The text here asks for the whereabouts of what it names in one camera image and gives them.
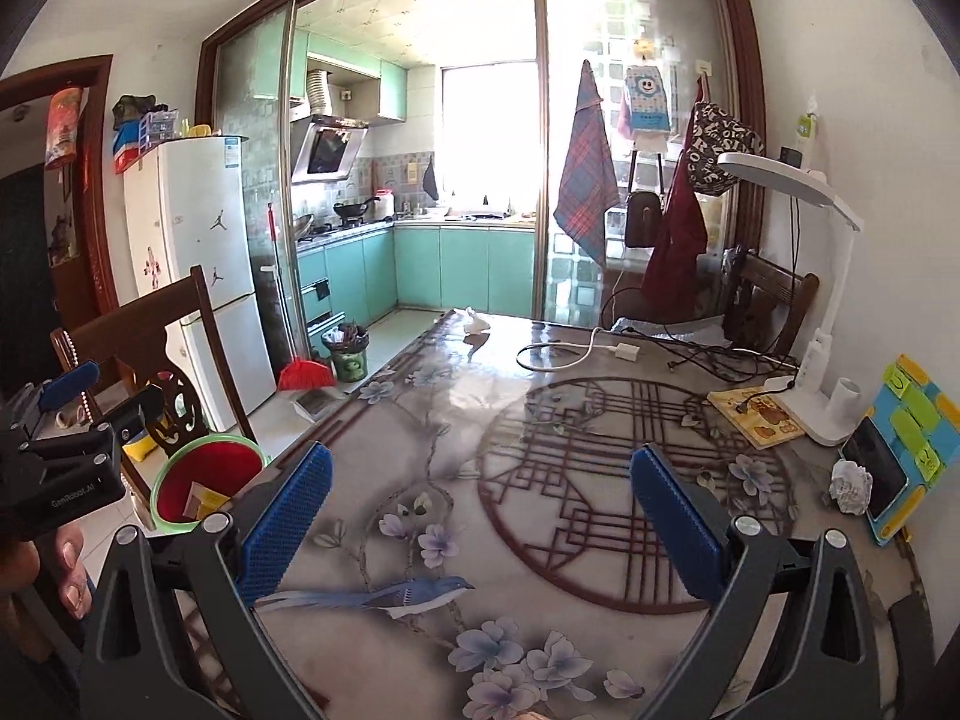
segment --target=dining table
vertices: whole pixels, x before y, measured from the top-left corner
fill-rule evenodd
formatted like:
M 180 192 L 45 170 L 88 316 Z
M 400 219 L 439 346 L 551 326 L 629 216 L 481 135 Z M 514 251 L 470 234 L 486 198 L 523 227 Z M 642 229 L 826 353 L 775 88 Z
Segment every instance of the dining table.
M 878 546 L 866 518 L 827 495 L 837 449 L 806 437 L 755 449 L 706 399 L 731 384 L 708 365 L 678 365 L 683 348 L 617 338 L 638 346 L 635 362 L 598 349 L 534 372 L 517 363 L 522 347 L 587 344 L 589 330 L 484 319 L 491 327 L 476 333 L 464 314 L 444 314 L 277 459 L 313 442 L 333 457 L 323 507 L 277 593 L 254 608 L 326 717 L 636 716 L 709 613 L 632 494 L 631 456 L 646 442 L 731 519 L 750 514 L 792 538 L 847 536 L 882 703 L 894 699 L 886 610 L 920 577 L 908 544 Z M 559 367 L 582 354 L 522 359 Z M 719 709 L 746 700 L 783 607 L 771 596 Z M 198 610 L 187 605 L 185 618 L 229 703 Z

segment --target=desk lamp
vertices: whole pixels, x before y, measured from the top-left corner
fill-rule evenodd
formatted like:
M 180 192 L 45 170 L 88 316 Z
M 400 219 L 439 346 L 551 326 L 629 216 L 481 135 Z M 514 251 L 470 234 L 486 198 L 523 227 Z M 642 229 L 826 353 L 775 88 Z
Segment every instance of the desk lamp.
M 827 373 L 827 363 L 832 345 L 833 323 L 840 310 L 844 285 L 850 272 L 853 256 L 853 241 L 856 233 L 863 230 L 863 220 L 858 217 L 836 191 L 827 184 L 826 176 L 819 172 L 806 172 L 798 167 L 755 154 L 721 154 L 719 166 L 730 175 L 745 181 L 780 191 L 789 197 L 798 197 L 810 205 L 820 208 L 833 208 L 846 221 L 843 251 L 840 268 L 837 271 L 827 314 L 823 323 L 813 334 L 813 340 L 806 348 L 800 370 L 795 377 L 781 376 L 768 379 L 765 389 L 774 391 L 773 398 L 784 407 L 800 427 L 817 443 L 824 446 L 837 446 L 853 432 L 856 419 L 844 418 L 838 410 L 829 408 L 829 398 L 820 391 Z M 792 389 L 787 389 L 793 381 Z

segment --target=range hood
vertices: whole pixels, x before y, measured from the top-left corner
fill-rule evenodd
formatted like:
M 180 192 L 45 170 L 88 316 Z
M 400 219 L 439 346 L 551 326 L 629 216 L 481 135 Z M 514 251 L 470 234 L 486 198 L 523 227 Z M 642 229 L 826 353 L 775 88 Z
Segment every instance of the range hood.
M 350 174 L 368 123 L 326 114 L 290 122 L 292 184 L 343 181 Z

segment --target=fingernail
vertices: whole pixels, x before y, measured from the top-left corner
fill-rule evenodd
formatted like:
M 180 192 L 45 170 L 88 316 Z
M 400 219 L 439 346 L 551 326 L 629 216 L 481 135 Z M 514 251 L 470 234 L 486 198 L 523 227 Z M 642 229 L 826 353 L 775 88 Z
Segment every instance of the fingernail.
M 73 584 L 66 589 L 66 600 L 73 608 L 78 608 L 80 605 L 80 591 Z
M 77 548 L 73 545 L 72 541 L 67 541 L 66 544 L 64 544 L 64 564 L 68 571 L 72 571 L 77 564 Z

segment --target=lamp base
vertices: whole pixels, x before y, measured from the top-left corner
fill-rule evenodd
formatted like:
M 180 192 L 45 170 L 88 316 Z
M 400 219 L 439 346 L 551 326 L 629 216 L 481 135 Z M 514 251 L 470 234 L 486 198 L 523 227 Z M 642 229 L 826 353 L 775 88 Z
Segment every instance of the lamp base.
M 763 389 L 786 389 L 792 379 L 793 376 L 767 379 Z M 788 389 L 786 392 L 779 392 L 770 397 L 783 406 L 795 423 L 806 431 L 806 435 L 810 436 L 819 445 L 841 445 L 851 437 L 859 422 L 859 419 L 838 422 L 828 415 L 827 404 L 829 404 L 830 399 L 819 389 L 805 389 L 802 386 L 795 386 L 794 389 Z

